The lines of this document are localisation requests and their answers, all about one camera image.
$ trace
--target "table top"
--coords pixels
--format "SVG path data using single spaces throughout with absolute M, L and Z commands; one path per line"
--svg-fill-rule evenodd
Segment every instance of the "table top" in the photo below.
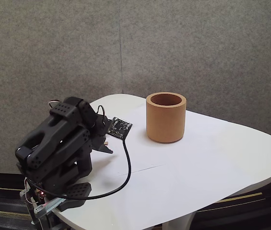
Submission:
M 127 114 L 138 108 L 135 113 L 140 113 L 140 117 L 145 99 L 114 94 L 96 100 L 91 106 L 97 111 L 100 104 L 107 116 L 126 117 L 136 123 L 137 115 Z M 138 127 L 140 124 L 135 124 L 126 139 L 132 164 L 128 185 L 112 196 L 88 200 L 81 207 L 64 212 L 55 210 L 59 218 L 77 230 L 139 230 L 271 182 L 271 135 L 187 111 L 183 139 L 188 141 L 188 147 L 182 148 L 183 142 L 179 141 L 163 145 L 156 155 L 151 150 L 162 144 L 138 138 L 136 135 L 141 133 Z M 198 139 L 204 144 L 192 146 Z M 146 145 L 138 147 L 133 140 Z M 90 196 L 111 191 L 125 180 L 127 161 L 124 152 L 119 151 L 122 147 L 119 141 L 109 138 L 109 148 L 114 150 L 110 156 L 92 152 L 93 171 L 82 180 L 91 183 Z M 174 146 L 183 149 L 182 153 L 170 153 Z

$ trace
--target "table leg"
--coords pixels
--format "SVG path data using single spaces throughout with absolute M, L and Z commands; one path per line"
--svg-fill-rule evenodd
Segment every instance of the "table leg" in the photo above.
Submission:
M 163 230 L 189 230 L 196 212 L 187 214 L 177 219 L 162 224 Z

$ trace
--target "striped carpet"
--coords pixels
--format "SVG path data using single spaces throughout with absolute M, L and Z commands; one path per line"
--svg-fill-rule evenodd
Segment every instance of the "striped carpet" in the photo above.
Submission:
M 0 174 L 0 230 L 34 230 L 31 217 L 19 192 L 24 189 L 22 175 Z
M 26 206 L 19 198 L 23 181 L 22 175 L 0 174 L 0 230 L 34 230 Z M 191 230 L 244 229 L 271 229 L 271 183 L 199 210 L 191 225 Z

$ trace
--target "black cable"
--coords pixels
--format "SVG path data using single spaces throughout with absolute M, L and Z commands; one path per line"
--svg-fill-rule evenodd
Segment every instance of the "black cable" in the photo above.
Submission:
M 104 126 L 106 126 L 106 124 L 105 124 L 105 122 L 104 122 L 104 120 L 105 120 L 105 115 L 106 115 L 106 112 L 105 112 L 105 109 L 104 109 L 104 107 L 102 106 L 102 105 L 100 105 L 100 106 L 98 106 L 98 110 L 97 110 L 97 114 L 99 113 L 99 108 L 102 108 L 102 122 L 103 122 L 103 124 L 104 124 Z
M 30 179 L 27 179 L 27 182 L 29 183 L 29 185 L 31 187 L 39 189 L 40 191 L 44 192 L 45 194 L 48 194 L 48 195 L 51 195 L 51 196 L 55 196 L 55 197 L 58 197 L 58 198 L 70 199 L 70 200 L 95 200 L 95 199 L 99 199 L 99 198 L 103 198 L 103 197 L 112 195 L 112 194 L 120 191 L 121 189 L 123 189 L 127 185 L 127 183 L 129 182 L 130 177 L 131 177 L 131 161 L 130 161 L 130 156 L 129 156 L 129 153 L 128 153 L 128 150 L 127 150 L 125 139 L 126 138 L 124 137 L 123 140 L 122 140 L 122 144 L 124 146 L 124 150 L 125 150 L 127 161 L 128 161 L 128 176 L 127 176 L 125 182 L 120 187 L 118 187 L 117 189 L 115 189 L 115 190 L 113 190 L 111 192 L 104 193 L 104 194 L 101 194 L 101 195 L 95 195 L 95 196 L 71 197 L 71 196 L 58 195 L 58 194 L 55 194 L 55 193 L 52 193 L 52 192 L 48 192 L 47 190 L 42 189 L 41 187 L 39 187 L 36 184 L 34 184 L 34 182 L 31 181 Z

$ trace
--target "wire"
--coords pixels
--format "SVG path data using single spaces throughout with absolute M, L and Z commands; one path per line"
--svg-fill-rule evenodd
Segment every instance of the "wire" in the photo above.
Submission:
M 104 122 L 106 112 L 105 112 L 105 109 L 104 109 L 104 107 L 102 105 L 98 106 L 97 114 L 99 113 L 99 108 L 100 107 L 102 108 L 102 112 L 103 112 L 103 114 L 102 114 L 102 122 L 103 122 L 103 125 L 106 126 L 106 124 Z
M 55 193 L 52 193 L 52 192 L 48 192 L 47 190 L 42 189 L 41 187 L 39 187 L 36 184 L 34 184 L 33 181 L 31 181 L 30 179 L 27 179 L 27 182 L 29 183 L 29 185 L 31 187 L 39 189 L 40 191 L 44 192 L 45 194 L 48 194 L 48 195 L 51 195 L 51 196 L 55 196 L 55 197 L 58 197 L 58 198 L 63 198 L 63 199 L 70 199 L 70 200 L 95 200 L 95 199 L 99 199 L 99 198 L 103 198 L 103 197 L 112 195 L 112 194 L 120 191 L 121 189 L 123 189 L 127 185 L 127 183 L 129 182 L 130 177 L 131 177 L 131 161 L 130 161 L 130 156 L 129 156 L 129 153 L 128 153 L 128 150 L 127 150 L 127 146 L 126 146 L 125 140 L 126 140 L 126 137 L 123 138 L 122 144 L 124 146 L 124 150 L 125 150 L 127 161 L 128 161 L 128 176 L 127 176 L 125 182 L 120 187 L 118 187 L 117 189 L 115 189 L 115 190 L 113 190 L 111 192 L 104 193 L 104 194 L 101 194 L 101 195 L 95 195 L 95 196 L 71 197 L 71 196 L 67 196 L 67 195 L 58 195 L 58 194 L 55 194 Z
M 24 190 L 25 190 L 25 199 L 26 199 L 26 201 L 28 202 L 28 203 L 30 203 L 31 205 L 33 205 L 33 204 L 37 204 L 38 202 L 34 202 L 34 203 L 32 203 L 32 202 L 30 202 L 29 200 L 28 200 L 28 198 L 26 197 L 26 180 L 27 180 L 27 178 L 24 180 Z
M 52 107 L 51 103 L 60 103 L 60 100 L 55 99 L 55 100 L 51 100 L 51 101 L 48 102 L 48 105 L 52 109 L 53 107 Z

